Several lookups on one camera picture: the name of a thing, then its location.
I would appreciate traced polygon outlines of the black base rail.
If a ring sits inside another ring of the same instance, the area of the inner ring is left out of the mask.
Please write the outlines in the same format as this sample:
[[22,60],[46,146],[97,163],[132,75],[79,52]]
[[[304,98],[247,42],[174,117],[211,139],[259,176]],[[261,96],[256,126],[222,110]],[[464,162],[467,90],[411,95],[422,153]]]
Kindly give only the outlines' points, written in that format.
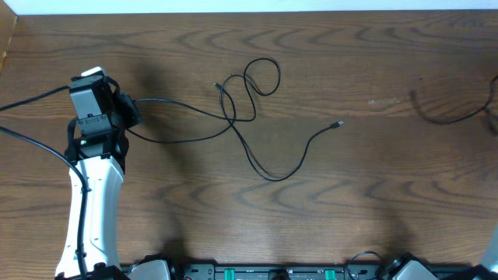
[[431,264],[409,252],[386,262],[370,250],[344,264],[318,265],[174,264],[167,257],[152,255],[122,270],[129,279],[164,280],[482,280],[497,279],[497,251],[486,251],[474,266]]

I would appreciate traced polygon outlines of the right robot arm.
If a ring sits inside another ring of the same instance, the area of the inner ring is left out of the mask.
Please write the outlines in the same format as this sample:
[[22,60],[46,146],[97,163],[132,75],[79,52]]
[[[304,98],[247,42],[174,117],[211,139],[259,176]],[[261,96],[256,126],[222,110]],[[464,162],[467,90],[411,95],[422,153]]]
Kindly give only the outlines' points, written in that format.
[[498,273],[498,227],[494,229],[488,247],[479,263],[489,271]]

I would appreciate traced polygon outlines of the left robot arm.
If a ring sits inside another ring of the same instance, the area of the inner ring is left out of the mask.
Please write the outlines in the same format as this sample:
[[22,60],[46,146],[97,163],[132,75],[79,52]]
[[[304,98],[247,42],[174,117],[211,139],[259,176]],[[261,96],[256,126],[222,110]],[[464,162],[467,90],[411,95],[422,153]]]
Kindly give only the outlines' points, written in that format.
[[92,278],[119,268],[117,204],[129,150],[127,129],[142,123],[132,98],[101,67],[72,78],[76,116],[68,124],[65,158],[72,196],[68,231],[57,279]]

